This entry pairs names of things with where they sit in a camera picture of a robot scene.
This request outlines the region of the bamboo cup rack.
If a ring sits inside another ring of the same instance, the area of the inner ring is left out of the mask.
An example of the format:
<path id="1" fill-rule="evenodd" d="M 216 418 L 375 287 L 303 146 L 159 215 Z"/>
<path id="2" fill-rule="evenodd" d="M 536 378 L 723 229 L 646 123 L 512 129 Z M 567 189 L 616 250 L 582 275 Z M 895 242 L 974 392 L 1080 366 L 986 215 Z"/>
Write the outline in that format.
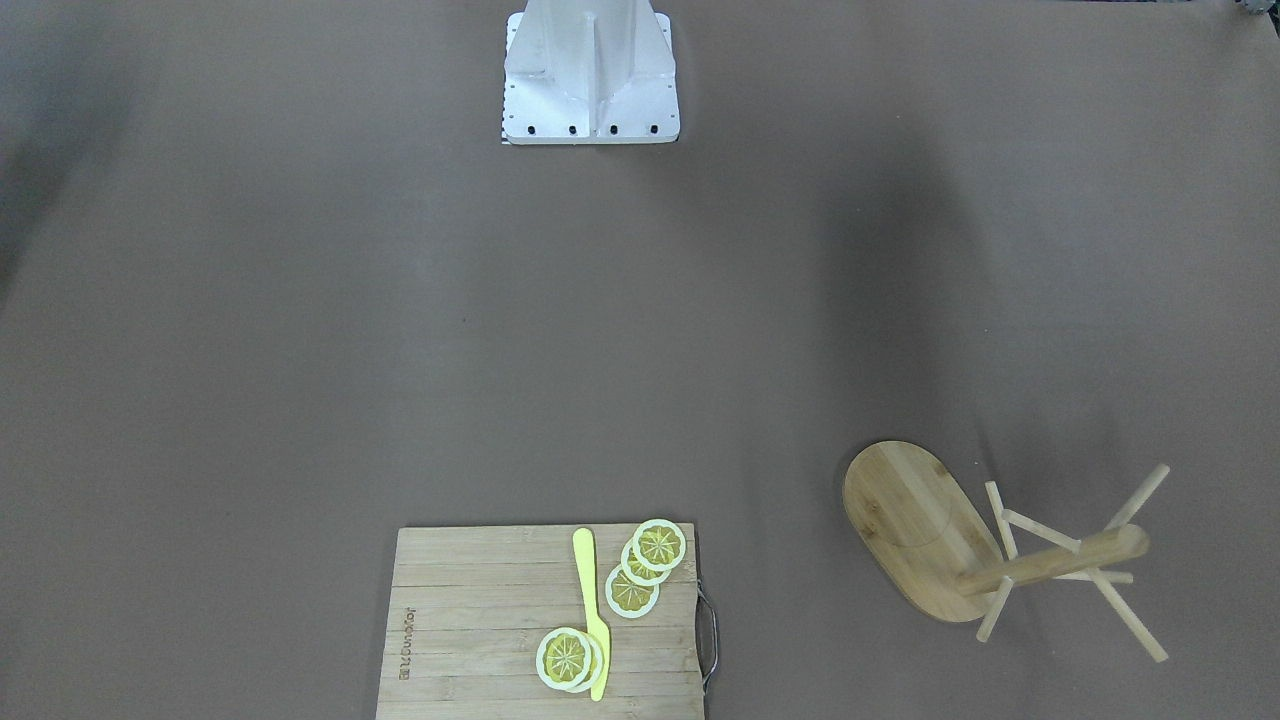
<path id="1" fill-rule="evenodd" d="M 842 502 L 851 525 L 905 600 L 942 623 L 978 623 L 987 642 L 1014 589 L 1050 580 L 1089 582 L 1156 662 L 1169 652 L 1120 596 L 1132 583 L 1115 565 L 1144 555 L 1134 516 L 1167 478 L 1160 464 L 1105 528 L 1075 538 L 1016 512 L 986 483 L 988 525 L 950 470 L 927 448 L 887 439 L 849 464 Z"/>

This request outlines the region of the lemon slice end of row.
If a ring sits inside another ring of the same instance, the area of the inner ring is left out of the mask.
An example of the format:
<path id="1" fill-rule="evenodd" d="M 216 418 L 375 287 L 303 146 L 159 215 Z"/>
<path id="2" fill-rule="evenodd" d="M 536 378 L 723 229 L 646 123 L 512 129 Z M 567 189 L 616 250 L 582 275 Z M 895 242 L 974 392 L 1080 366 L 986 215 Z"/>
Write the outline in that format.
<path id="1" fill-rule="evenodd" d="M 684 561 L 687 544 L 681 527 L 660 518 L 641 523 L 631 539 L 636 561 L 654 573 L 669 571 L 678 566 Z"/>

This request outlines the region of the lemon slice middle of row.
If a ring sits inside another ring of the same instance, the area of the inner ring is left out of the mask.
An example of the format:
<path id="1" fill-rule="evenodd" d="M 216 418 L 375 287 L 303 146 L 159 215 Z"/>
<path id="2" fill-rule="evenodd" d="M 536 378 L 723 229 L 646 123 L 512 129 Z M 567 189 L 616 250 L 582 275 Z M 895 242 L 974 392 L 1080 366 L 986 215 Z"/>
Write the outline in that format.
<path id="1" fill-rule="evenodd" d="M 671 570 L 655 571 L 643 562 L 640 562 L 639 556 L 634 551 L 634 541 L 630 539 L 622 548 L 620 565 L 622 568 L 622 575 L 627 577 L 630 582 L 635 585 L 641 587 L 655 587 L 662 582 L 667 580 Z"/>

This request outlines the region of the yellow plastic knife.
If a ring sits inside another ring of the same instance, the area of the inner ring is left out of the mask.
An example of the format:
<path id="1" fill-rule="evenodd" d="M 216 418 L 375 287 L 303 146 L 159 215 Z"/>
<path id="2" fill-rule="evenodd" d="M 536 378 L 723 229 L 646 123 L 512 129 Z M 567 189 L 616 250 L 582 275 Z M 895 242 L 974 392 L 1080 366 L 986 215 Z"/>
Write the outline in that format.
<path id="1" fill-rule="evenodd" d="M 596 577 L 596 544 L 590 528 L 580 527 L 572 534 L 573 560 L 579 574 L 579 583 L 582 594 L 582 606 L 588 634 L 600 646 L 600 674 L 590 687 L 593 702 L 600 702 L 604 697 L 607 682 L 611 671 L 611 629 L 603 620 L 599 610 L 600 583 Z"/>

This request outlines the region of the bamboo cutting board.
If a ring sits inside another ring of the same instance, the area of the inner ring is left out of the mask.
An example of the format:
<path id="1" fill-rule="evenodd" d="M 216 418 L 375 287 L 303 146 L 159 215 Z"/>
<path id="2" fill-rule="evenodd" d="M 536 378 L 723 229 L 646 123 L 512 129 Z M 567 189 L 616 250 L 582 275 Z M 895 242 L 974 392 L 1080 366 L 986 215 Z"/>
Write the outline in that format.
<path id="1" fill-rule="evenodd" d="M 604 697 L 547 687 L 538 646 L 559 626 L 588 633 L 573 560 L 593 530 L 599 610 L 611 629 Z M 404 528 L 390 580 L 379 719 L 701 719 L 721 634 L 698 568 L 696 532 L 653 610 L 620 618 L 605 580 L 637 523 Z"/>

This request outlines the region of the lemon slice near knife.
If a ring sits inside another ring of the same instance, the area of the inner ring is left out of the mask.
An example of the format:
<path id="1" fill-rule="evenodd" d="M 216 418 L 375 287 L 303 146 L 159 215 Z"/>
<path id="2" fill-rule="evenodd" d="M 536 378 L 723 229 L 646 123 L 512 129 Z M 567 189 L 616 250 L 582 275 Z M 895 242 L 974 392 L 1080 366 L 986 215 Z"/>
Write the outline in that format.
<path id="1" fill-rule="evenodd" d="M 559 626 L 548 632 L 538 646 L 535 670 L 553 691 L 567 692 L 588 674 L 590 648 L 582 633 L 572 626 Z"/>

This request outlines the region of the lemon slice under near-knife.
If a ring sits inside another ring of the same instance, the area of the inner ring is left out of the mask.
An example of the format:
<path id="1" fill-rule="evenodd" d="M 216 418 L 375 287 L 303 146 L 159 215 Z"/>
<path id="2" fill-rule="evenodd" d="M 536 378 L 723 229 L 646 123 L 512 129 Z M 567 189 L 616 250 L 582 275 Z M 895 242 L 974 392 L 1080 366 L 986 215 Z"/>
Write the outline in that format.
<path id="1" fill-rule="evenodd" d="M 590 664 L 588 674 L 584 676 L 584 679 L 580 683 L 567 689 L 567 692 L 572 694 L 579 694 L 590 691 L 596 683 L 596 680 L 600 678 L 605 662 L 605 651 L 598 642 L 598 639 L 589 633 L 582 633 L 582 637 L 585 638 L 585 641 L 588 642 L 588 647 L 590 648 Z"/>

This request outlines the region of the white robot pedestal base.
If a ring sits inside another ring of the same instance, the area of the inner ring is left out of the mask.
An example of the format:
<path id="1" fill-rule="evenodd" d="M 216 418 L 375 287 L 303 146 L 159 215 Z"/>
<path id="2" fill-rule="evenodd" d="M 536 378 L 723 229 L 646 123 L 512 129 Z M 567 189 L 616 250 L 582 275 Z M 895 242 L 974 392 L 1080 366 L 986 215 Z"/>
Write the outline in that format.
<path id="1" fill-rule="evenodd" d="M 672 23 L 649 1 L 530 1 L 506 22 L 503 142 L 672 143 Z"/>

